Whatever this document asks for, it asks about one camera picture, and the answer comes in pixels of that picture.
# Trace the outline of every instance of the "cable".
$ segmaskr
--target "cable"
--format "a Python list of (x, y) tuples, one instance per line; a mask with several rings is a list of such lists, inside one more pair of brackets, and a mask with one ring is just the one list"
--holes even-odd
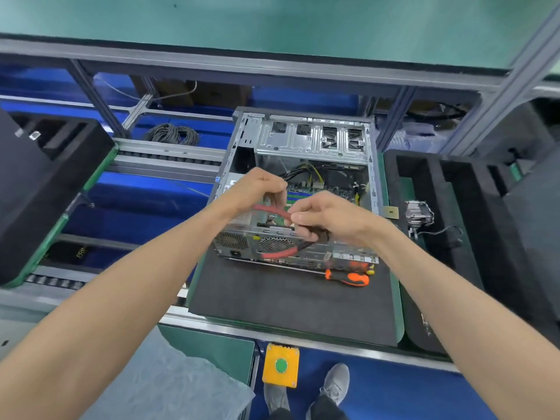
[(415, 119), (417, 121), (426, 122), (426, 121), (443, 121), (443, 120), (447, 120), (447, 119), (461, 119), (461, 118), (464, 118), (465, 115), (468, 113), (464, 109), (461, 109), (457, 106), (449, 105), (447, 103), (438, 102), (438, 105), (451, 108), (451, 109), (455, 110), (457, 113), (448, 113), (447, 115), (445, 115), (445, 114), (430, 115), (429, 113), (421, 114), (421, 113), (415, 113), (415, 112), (412, 112), (412, 111), (408, 111), (407, 116), (410, 116), (412, 119)]
[[(94, 76), (94, 79), (97, 79), (99, 82), (102, 82), (103, 84), (107, 85), (109, 88), (111, 88), (112, 90), (122, 94), (123, 96), (127, 96), (129, 98), (133, 98), (135, 100), (142, 100), (142, 98), (140, 97), (136, 97), (136, 96), (132, 96), (130, 94), (125, 93), (124, 91), (119, 90), (118, 88), (113, 87), (111, 84), (109, 84), (107, 81), (105, 81), (103, 78), (98, 77), (97, 75)], [(198, 86), (198, 81), (194, 82), (194, 88), (190, 91), (187, 91), (186, 93), (178, 93), (178, 94), (171, 94), (169, 96), (164, 96), (164, 97), (158, 97), (158, 98), (152, 98), (151, 101), (158, 101), (158, 100), (163, 100), (166, 98), (172, 98), (172, 97), (178, 97), (178, 96), (186, 96), (187, 94), (192, 94), (195, 92), (195, 90), (197, 89)]]
[(144, 134), (144, 141), (156, 141), (158, 143), (182, 144), (185, 146), (197, 146), (200, 140), (198, 133), (190, 126), (166, 123), (156, 125)]
[(321, 176), (321, 174), (319, 173), (317, 168), (315, 168), (315, 166), (313, 166), (311, 163), (300, 163), (294, 169), (292, 169), (290, 171), (287, 171), (284, 174), (280, 175), (280, 177), (284, 178), (285, 181), (289, 181), (292, 178), (294, 178), (295, 176), (297, 176), (299, 174), (302, 174), (304, 172), (307, 172), (309, 174), (308, 182), (313, 183), (313, 175), (311, 173), (312, 170), (317, 174), (317, 178), (319, 180), (319, 183), (324, 183), (325, 181), (323, 180), (323, 177)]
[(458, 225), (448, 225), (443, 230), (439, 230), (439, 231), (435, 231), (435, 232), (421, 231), (419, 233), (416, 233), (416, 235), (419, 236), (420, 234), (430, 234), (432, 236), (437, 236), (438, 234), (445, 233), (447, 230), (450, 230), (451, 228), (456, 228), (459, 232), (459, 236), (463, 235), (463, 230), (461, 230), (461, 228)]
[(177, 184), (177, 185), (179, 185), (180, 187), (186, 188), (187, 190), (191, 190), (191, 191), (193, 191), (193, 192), (195, 192), (195, 193), (199, 193), (200, 195), (202, 195), (202, 196), (204, 196), (204, 197), (210, 197), (210, 196), (207, 195), (206, 193), (203, 193), (202, 191), (195, 190), (195, 189), (193, 189), (193, 188), (191, 188), (191, 187), (189, 187), (189, 186), (186, 186), (185, 184), (181, 183), (180, 181), (174, 181), (174, 183)]

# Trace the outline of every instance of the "black foam insert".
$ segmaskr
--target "black foam insert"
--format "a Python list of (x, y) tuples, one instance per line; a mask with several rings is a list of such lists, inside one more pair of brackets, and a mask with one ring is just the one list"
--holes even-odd
[[(18, 113), (20, 138), (4, 142), (0, 203), (0, 284), (15, 279), (74, 197), (114, 147), (92, 119)], [(38, 144), (27, 136), (38, 124), (49, 138)]]
[[(402, 213), (398, 227), (403, 231), (408, 228), (400, 178), (409, 177), (416, 199), (427, 202), (435, 213), (430, 231), (458, 225), (459, 212), (470, 240), (470, 248), (454, 246), (448, 233), (426, 234), (428, 253), (560, 344), (550, 306), (501, 197), (514, 184), (507, 168), (468, 157), (401, 150), (385, 152), (384, 163), (390, 204)], [(450, 184), (455, 200), (449, 195)], [(410, 340), (425, 351), (444, 353), (435, 334), (426, 332), (421, 312), (406, 289), (401, 288), (401, 295), (405, 332)]]

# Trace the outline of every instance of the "foot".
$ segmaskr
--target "foot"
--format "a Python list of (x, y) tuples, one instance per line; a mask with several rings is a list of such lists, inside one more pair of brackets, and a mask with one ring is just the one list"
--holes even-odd
[(271, 385), (270, 383), (264, 384), (264, 400), (267, 403), (268, 412), (272, 414), (278, 408), (285, 408), (290, 411), (288, 403), (288, 394), (286, 393), (285, 386)]
[[(348, 393), (350, 387), (350, 370), (346, 364), (337, 364), (329, 370), (325, 377), (325, 383), (319, 390), (319, 395), (325, 395), (339, 406)], [(311, 420), (311, 408), (307, 410), (306, 420)]]

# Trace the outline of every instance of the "orange screwdriver handle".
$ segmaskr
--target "orange screwdriver handle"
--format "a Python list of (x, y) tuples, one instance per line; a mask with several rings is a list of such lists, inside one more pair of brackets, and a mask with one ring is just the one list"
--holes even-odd
[(370, 283), (369, 276), (358, 273), (348, 273), (340, 270), (327, 270), (325, 271), (325, 278), (327, 280), (336, 280), (350, 286), (363, 287)]

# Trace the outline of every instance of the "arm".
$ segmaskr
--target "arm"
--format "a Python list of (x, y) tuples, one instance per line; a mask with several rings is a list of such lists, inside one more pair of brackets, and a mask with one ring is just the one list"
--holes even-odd
[(131, 252), (49, 314), (0, 363), (0, 419), (76, 419), (175, 302), (220, 230), (286, 182), (252, 169), (194, 217)]
[[(499, 302), (412, 242), (388, 220), (327, 192), (297, 202), (297, 225), (320, 225), (372, 248), (428, 318), (453, 362), (501, 420), (560, 413), (560, 351)], [(316, 239), (307, 229), (300, 235)]]

